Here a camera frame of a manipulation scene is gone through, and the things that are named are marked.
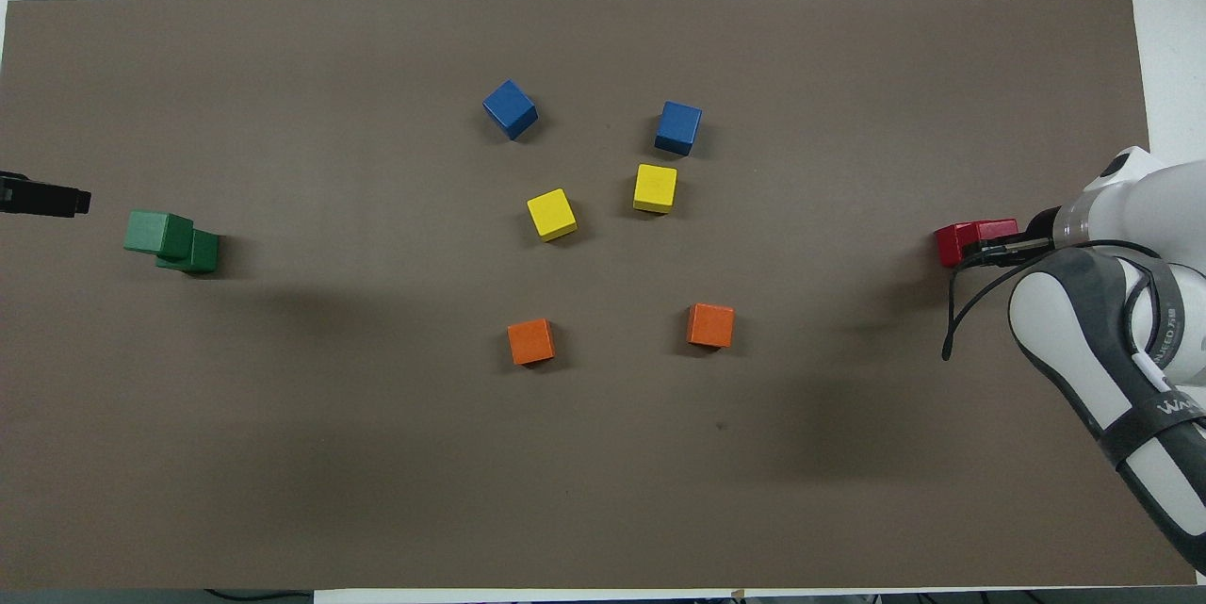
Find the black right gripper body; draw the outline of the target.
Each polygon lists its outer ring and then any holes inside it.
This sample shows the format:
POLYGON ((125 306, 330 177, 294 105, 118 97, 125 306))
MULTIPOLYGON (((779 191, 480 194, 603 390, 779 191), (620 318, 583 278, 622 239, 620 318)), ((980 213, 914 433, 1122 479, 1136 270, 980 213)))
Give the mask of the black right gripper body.
POLYGON ((1044 209, 1032 219, 1019 235, 1015 235, 1014 244, 1018 247, 1014 252, 1014 264, 1031 260, 1034 257, 1050 252, 1054 246, 1055 222, 1061 207, 1044 209))

